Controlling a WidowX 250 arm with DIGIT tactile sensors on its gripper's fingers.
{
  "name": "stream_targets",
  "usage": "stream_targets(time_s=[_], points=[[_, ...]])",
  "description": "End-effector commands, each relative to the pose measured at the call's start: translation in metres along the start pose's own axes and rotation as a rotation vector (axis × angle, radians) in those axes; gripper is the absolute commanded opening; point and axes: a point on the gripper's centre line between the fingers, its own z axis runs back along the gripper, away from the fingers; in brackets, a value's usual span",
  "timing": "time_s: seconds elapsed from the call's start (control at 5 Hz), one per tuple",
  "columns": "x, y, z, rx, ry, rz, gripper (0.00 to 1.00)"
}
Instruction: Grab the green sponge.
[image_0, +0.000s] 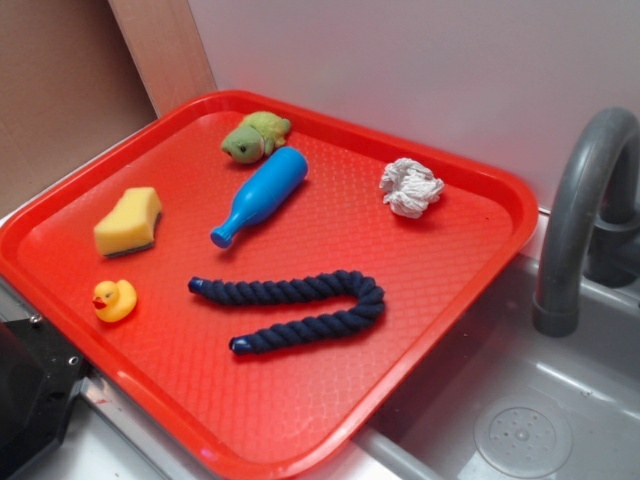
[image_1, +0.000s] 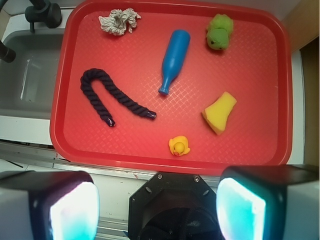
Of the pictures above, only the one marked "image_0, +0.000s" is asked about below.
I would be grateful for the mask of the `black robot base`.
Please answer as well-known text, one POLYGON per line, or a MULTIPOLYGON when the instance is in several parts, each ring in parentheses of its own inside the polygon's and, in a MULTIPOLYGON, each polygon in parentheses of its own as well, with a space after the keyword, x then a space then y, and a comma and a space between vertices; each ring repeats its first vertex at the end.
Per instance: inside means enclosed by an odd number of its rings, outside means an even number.
POLYGON ((86 375, 84 356, 47 320, 1 324, 1 477, 59 448, 86 375))

